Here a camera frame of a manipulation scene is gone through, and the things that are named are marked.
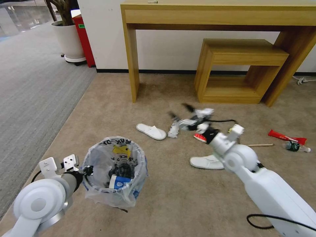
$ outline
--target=wooden stick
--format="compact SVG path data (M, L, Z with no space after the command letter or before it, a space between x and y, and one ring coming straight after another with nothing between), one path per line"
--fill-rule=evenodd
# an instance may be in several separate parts
M271 144L250 144L250 145L247 145L249 147L254 147L254 146L273 146L274 144L271 143Z

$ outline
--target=red snack wrapper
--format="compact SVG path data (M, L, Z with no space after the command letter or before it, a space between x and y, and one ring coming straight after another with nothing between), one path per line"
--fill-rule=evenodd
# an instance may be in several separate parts
M307 140L307 138L288 137L288 136L286 136L284 134L275 132L272 129L270 130L268 135L271 136L271 137L279 138L279 139L284 140L284 141L289 141L290 140L289 138L291 138L291 139L296 140L299 144L302 144L302 145L305 145L305 142Z

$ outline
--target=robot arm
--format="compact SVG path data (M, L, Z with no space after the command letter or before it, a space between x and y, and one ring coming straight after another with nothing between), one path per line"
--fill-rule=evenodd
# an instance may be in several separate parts
M213 110L193 111L191 119L178 120L182 130L196 130L206 137L227 171L235 173L245 185L245 190L263 214L285 218L316 228L315 211L277 173L266 169L253 149L237 144L244 128L235 124L228 135L211 126ZM268 218L273 227L286 237L311 237L316 232L300 224Z
M39 166L45 179L30 183L18 194L13 205L17 222L4 237L33 237L59 221L72 205L71 196L83 176L92 175L93 167L80 171L78 165L74 154L64 158L62 164L53 157L41 161ZM65 172L57 174L62 168Z

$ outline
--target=red bin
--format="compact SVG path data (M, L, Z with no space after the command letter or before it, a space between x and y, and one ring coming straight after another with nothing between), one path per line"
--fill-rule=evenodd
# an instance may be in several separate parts
M77 32L79 35L79 39L83 48L83 52L85 53L85 57L87 60L87 64L88 67L95 67L95 61L94 61L94 57L92 54L92 50L91 50L91 46L89 43L89 39L88 39L88 35L85 29L85 25L83 23L83 19L81 17L81 14L78 16L75 16L73 18L76 28L77 28Z

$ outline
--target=potted plant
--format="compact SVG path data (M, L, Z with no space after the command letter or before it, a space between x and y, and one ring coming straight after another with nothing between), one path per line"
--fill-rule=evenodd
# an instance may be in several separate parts
M62 17L52 23L59 45L65 54L65 60L71 63L85 61L76 26L71 17L71 4L74 0L50 0Z

